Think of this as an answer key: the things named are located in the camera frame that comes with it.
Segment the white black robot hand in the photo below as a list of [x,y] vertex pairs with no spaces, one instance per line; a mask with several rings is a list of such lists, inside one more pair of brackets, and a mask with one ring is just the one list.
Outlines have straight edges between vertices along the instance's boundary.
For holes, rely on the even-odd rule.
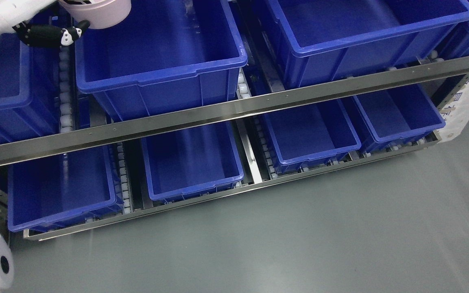
[[90,27],[89,20],[61,28],[48,24],[33,24],[30,20],[54,5],[54,0],[0,0],[0,36],[15,33],[26,46],[59,48],[80,39]]

